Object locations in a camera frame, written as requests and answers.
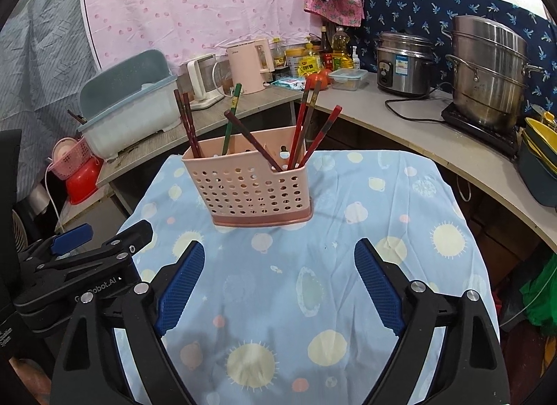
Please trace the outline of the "dark maroon chopstick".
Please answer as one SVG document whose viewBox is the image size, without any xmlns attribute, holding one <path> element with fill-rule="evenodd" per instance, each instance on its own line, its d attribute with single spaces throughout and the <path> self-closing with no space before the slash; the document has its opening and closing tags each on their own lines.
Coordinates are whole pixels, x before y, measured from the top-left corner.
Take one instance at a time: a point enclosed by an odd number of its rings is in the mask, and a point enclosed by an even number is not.
<svg viewBox="0 0 557 405">
<path fill-rule="evenodd" d="M 238 119 L 231 110 L 224 112 L 224 116 L 236 127 L 242 136 L 265 158 L 269 165 L 277 172 L 282 171 L 279 163 L 273 158 L 273 156 L 264 148 L 260 142 L 257 141 L 254 135 L 244 126 L 240 119 Z"/>
</svg>

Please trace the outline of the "red chopstick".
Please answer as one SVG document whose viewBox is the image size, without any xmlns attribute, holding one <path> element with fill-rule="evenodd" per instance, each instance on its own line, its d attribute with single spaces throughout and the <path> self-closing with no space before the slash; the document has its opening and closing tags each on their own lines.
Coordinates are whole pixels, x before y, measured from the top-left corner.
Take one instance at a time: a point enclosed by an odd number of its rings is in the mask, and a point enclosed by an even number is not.
<svg viewBox="0 0 557 405">
<path fill-rule="evenodd" d="M 324 140 L 325 136 L 329 132 L 330 128 L 333 126 L 334 122 L 336 122 L 336 119 L 339 118 L 342 111 L 343 111 L 342 106 L 336 105 L 334 107 L 326 123 L 323 125 L 318 135 L 316 135 L 316 138 L 313 139 L 313 143 L 310 145 L 310 148 L 306 150 L 306 153 L 304 154 L 302 160 L 298 165 L 299 167 L 305 167 L 305 165 L 308 163 L 313 153 L 317 150 L 321 142 Z"/>
</svg>

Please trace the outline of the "small pink plastic basket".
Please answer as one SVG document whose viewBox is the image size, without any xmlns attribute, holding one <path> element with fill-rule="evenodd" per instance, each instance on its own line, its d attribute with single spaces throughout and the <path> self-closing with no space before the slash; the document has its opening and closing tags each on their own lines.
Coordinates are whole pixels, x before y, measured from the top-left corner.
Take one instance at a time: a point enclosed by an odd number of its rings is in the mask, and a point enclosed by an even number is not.
<svg viewBox="0 0 557 405">
<path fill-rule="evenodd" d="M 81 169 L 93 154 L 86 139 L 64 137 L 59 140 L 52 151 L 52 161 L 48 170 L 65 181 Z"/>
</svg>

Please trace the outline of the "light blue patterned tablecloth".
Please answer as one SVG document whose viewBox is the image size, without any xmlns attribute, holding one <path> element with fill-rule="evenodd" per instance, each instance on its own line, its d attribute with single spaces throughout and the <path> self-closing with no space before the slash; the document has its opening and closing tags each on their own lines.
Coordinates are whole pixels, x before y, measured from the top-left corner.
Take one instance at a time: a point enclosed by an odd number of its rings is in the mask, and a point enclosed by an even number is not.
<svg viewBox="0 0 557 405">
<path fill-rule="evenodd" d="M 471 230 L 431 160 L 405 151 L 318 151 L 307 166 L 313 217 L 293 225 L 217 227 L 181 159 L 159 169 L 131 215 L 151 242 L 134 261 L 152 280 L 192 241 L 204 270 L 169 356 L 199 404 L 359 404 L 397 339 L 354 264 L 366 238 L 431 290 L 480 293 L 496 306 Z"/>
</svg>

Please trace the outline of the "pink perforated utensil basket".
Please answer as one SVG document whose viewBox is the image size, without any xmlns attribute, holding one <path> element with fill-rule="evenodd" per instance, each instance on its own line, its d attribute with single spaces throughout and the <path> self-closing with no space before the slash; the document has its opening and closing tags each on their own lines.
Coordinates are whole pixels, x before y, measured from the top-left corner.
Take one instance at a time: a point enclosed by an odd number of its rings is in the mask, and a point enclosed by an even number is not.
<svg viewBox="0 0 557 405">
<path fill-rule="evenodd" d="M 269 162 L 242 135 L 231 135 L 228 154 L 224 138 L 201 140 L 203 156 L 188 149 L 182 162 L 217 226 L 255 228 L 306 222 L 313 216 L 306 167 L 290 169 L 286 152 L 293 126 L 254 133 L 281 167 Z"/>
</svg>

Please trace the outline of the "grey curtain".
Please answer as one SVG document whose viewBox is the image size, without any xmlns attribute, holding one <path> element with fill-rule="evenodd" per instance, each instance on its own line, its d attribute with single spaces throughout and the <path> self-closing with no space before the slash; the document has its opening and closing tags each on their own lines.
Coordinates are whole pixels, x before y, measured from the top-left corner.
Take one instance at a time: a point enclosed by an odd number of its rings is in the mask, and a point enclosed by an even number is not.
<svg viewBox="0 0 557 405">
<path fill-rule="evenodd" d="M 20 0 L 1 31 L 1 128 L 22 133 L 19 200 L 56 142 L 76 132 L 79 91 L 95 73 L 80 0 Z"/>
</svg>

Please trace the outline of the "black induction cooker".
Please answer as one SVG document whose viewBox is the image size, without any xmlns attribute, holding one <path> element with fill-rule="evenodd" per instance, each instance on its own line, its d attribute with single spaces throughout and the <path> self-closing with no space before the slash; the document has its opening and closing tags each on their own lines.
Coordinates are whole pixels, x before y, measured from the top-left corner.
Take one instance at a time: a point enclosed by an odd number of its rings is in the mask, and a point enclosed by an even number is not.
<svg viewBox="0 0 557 405">
<path fill-rule="evenodd" d="M 513 159 L 518 153 L 517 131 L 498 131 L 491 127 L 481 126 L 478 122 L 464 116 L 455 103 L 450 103 L 442 112 L 441 117 L 449 126 L 483 142 L 483 144 Z"/>
</svg>

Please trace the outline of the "clear food storage box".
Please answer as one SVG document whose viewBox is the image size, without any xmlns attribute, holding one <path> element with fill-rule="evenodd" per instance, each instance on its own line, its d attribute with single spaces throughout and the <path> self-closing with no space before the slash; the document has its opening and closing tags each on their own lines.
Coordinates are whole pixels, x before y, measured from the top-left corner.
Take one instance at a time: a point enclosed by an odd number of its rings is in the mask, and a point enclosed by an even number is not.
<svg viewBox="0 0 557 405">
<path fill-rule="evenodd" d="M 329 74 L 333 89 L 356 91 L 366 82 L 368 72 L 356 69 L 339 69 Z"/>
</svg>

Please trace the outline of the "yellow bowl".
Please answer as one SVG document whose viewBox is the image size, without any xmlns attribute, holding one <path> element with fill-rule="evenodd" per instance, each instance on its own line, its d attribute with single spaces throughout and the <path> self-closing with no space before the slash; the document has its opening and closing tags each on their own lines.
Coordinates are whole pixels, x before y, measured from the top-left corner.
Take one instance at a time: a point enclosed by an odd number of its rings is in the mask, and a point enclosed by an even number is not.
<svg viewBox="0 0 557 405">
<path fill-rule="evenodd" d="M 556 132 L 541 121 L 533 118 L 526 118 L 524 134 L 531 142 L 553 163 L 556 162 Z"/>
</svg>

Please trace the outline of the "steel rice cooker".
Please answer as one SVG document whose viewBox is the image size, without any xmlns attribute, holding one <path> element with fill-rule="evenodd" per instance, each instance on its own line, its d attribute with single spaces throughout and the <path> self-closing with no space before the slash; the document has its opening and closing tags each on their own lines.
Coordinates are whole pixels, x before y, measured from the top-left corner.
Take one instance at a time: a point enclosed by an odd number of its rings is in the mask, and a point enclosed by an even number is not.
<svg viewBox="0 0 557 405">
<path fill-rule="evenodd" d="M 429 92 L 434 60 L 433 44 L 427 38 L 381 32 L 376 54 L 380 89 L 408 97 Z"/>
</svg>

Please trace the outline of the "yellow cooking oil bottle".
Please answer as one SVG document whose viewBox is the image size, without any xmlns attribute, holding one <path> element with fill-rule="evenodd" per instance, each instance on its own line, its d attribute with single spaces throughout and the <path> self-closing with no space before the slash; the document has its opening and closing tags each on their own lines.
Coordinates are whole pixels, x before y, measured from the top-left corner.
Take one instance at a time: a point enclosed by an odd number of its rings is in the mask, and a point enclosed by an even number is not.
<svg viewBox="0 0 557 405">
<path fill-rule="evenodd" d="M 334 71 L 340 69 L 352 69 L 353 61 L 348 52 L 348 45 L 350 37 L 342 26 L 337 26 L 336 31 L 332 37 L 332 64 Z"/>
</svg>

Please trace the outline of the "yellow seasoning bag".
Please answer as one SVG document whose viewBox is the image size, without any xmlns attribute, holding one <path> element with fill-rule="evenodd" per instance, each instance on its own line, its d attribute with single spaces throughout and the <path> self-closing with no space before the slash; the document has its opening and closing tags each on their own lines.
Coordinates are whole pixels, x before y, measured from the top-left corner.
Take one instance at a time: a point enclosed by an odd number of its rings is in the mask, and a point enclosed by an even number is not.
<svg viewBox="0 0 557 405">
<path fill-rule="evenodd" d="M 306 44 L 305 54 L 300 57 L 297 64 L 297 74 L 299 77 L 308 77 L 322 70 L 321 57 L 313 44 Z"/>
</svg>

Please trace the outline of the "stacked steel steamer pot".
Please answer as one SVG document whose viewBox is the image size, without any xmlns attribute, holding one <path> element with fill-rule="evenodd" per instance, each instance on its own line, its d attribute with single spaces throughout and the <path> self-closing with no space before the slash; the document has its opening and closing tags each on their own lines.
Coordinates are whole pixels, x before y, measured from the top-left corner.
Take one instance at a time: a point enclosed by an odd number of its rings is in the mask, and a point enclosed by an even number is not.
<svg viewBox="0 0 557 405">
<path fill-rule="evenodd" d="M 453 102 L 467 119 L 495 131 L 516 125 L 527 78 L 544 69 L 527 58 L 527 42 L 506 25 L 480 16 L 453 19 L 446 56 L 453 65 Z"/>
</svg>

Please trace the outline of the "yellow lid jar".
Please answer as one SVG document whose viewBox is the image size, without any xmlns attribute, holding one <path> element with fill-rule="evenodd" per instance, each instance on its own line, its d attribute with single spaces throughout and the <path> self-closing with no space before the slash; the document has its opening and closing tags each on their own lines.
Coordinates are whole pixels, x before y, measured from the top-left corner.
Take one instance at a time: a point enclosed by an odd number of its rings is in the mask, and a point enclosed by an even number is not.
<svg viewBox="0 0 557 405">
<path fill-rule="evenodd" d="M 303 47 L 291 47 L 285 51 L 285 54 L 290 75 L 292 77 L 298 77 L 299 62 L 305 55 L 305 49 Z"/>
</svg>

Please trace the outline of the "blue palm print cloth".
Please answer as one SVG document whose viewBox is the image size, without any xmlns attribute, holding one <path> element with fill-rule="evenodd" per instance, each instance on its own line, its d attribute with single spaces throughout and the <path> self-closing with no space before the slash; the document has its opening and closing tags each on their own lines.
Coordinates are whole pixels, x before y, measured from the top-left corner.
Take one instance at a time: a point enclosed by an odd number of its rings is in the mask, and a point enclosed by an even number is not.
<svg viewBox="0 0 557 405">
<path fill-rule="evenodd" d="M 556 112 L 556 25 L 527 9 L 503 0 L 363 0 L 361 26 L 349 31 L 361 60 L 361 67 L 377 70 L 376 40 L 382 32 L 420 35 L 433 43 L 434 86 L 452 80 L 452 52 L 443 33 L 453 29 L 459 16 L 480 16 L 499 22 L 527 42 L 526 57 L 543 71 L 533 72 L 527 81 L 528 111 L 534 104 Z"/>
</svg>

